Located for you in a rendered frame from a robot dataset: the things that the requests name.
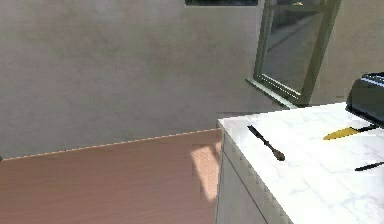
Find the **white marble kitchen counter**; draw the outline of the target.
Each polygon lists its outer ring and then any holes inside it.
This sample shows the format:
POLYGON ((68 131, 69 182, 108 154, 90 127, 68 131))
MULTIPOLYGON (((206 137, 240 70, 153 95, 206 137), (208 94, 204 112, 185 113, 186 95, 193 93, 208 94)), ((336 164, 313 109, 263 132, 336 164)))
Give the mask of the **white marble kitchen counter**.
POLYGON ((214 224, 384 224, 384 129, 324 140, 368 126, 344 104, 223 118, 214 224), (247 129, 285 155, 278 161, 247 129))

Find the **green framed window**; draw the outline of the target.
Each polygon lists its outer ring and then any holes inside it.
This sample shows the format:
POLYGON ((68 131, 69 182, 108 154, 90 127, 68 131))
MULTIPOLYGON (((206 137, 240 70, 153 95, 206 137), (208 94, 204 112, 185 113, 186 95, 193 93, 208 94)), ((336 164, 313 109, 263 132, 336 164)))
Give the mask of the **green framed window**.
POLYGON ((308 106, 341 2, 264 0, 246 82, 283 107, 308 106))

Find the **yellow bladed knife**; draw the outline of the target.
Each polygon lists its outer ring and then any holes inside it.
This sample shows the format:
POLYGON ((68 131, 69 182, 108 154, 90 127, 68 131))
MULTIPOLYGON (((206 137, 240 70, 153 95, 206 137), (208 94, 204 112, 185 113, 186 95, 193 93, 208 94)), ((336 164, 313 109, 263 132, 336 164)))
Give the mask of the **yellow bladed knife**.
POLYGON ((343 138, 346 136, 358 134, 358 133, 365 132, 365 131, 370 131, 370 130, 377 129, 377 128, 378 128, 378 126, 374 125, 374 124, 371 124, 371 125, 366 126, 366 127, 358 128, 358 129, 353 128, 353 127, 348 127, 348 128, 340 129, 340 130, 337 130, 335 132, 332 132, 332 133, 326 135, 324 137, 324 140, 333 140, 333 139, 337 139, 337 138, 343 138))

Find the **black toaster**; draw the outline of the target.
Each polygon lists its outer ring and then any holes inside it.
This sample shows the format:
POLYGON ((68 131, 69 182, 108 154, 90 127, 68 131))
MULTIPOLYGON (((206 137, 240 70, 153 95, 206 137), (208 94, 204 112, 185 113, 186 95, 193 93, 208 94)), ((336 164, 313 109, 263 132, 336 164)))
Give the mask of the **black toaster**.
POLYGON ((355 80, 346 110, 384 129, 384 72, 363 74, 355 80))

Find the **dark framed wall picture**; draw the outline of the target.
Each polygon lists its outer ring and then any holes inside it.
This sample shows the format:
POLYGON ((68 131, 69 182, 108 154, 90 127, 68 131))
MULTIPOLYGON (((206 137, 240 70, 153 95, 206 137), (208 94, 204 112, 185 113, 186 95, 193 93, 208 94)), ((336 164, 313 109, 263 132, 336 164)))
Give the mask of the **dark framed wall picture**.
POLYGON ((259 0, 185 0, 186 6, 258 6, 259 0))

